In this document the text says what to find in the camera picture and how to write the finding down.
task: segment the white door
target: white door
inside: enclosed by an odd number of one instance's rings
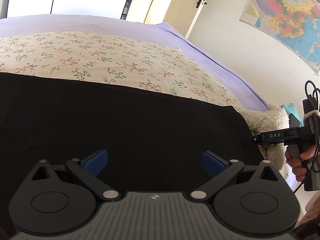
[[[172,0],[153,0],[144,23],[162,23],[171,1]]]
[[[132,0],[126,20],[143,23],[146,19],[152,0]]]
[[[188,38],[206,0],[172,0],[164,17],[184,37]]]

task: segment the map of china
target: map of china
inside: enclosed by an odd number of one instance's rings
[[[256,0],[259,8],[271,16],[269,24],[271,28],[278,30],[279,34],[287,38],[299,38],[305,34],[304,24],[308,22],[306,18],[318,20],[320,9],[316,2],[308,1],[304,5],[290,5],[284,0]]]

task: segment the map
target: map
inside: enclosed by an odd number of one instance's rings
[[[320,0],[249,0],[240,21],[286,45],[320,70]]]

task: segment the door handle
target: door handle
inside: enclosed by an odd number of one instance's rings
[[[202,0],[198,0],[196,8],[199,8],[201,1],[202,1]]]

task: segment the metal screw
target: metal screw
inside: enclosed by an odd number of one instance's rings
[[[119,193],[115,190],[107,190],[103,193],[105,198],[116,198],[119,196]]]
[[[196,190],[191,192],[191,197],[193,198],[202,199],[202,198],[205,198],[206,196],[207,196],[207,193],[201,190]]]

